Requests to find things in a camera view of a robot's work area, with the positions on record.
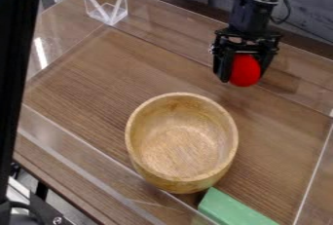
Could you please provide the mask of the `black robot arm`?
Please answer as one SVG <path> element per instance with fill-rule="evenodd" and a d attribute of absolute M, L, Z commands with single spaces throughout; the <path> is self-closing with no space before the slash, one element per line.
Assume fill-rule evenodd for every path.
<path fill-rule="evenodd" d="M 213 74 L 221 83 L 249 87 L 278 53 L 280 33 L 267 29 L 291 14 L 288 0 L 233 0 L 227 27 L 213 32 Z"/>

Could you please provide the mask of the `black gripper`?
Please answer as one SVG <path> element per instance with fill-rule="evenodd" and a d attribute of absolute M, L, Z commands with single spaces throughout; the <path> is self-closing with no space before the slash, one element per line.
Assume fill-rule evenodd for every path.
<path fill-rule="evenodd" d="M 280 33 L 271 30 L 244 33 L 233 28 L 221 28 L 213 35 L 209 53 L 213 55 L 213 74 L 220 82 L 227 83 L 229 80 L 235 53 L 257 55 L 263 75 L 278 52 Z"/>

